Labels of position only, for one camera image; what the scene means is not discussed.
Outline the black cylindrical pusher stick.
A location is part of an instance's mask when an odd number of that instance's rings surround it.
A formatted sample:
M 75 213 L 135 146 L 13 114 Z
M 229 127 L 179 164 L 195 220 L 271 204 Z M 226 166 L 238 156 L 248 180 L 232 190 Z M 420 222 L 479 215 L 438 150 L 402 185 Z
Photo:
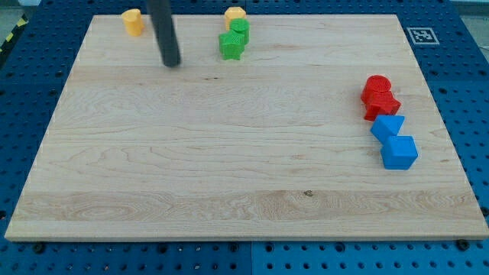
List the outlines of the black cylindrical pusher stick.
M 181 56 L 170 1 L 147 0 L 146 3 L 164 66 L 179 66 Z

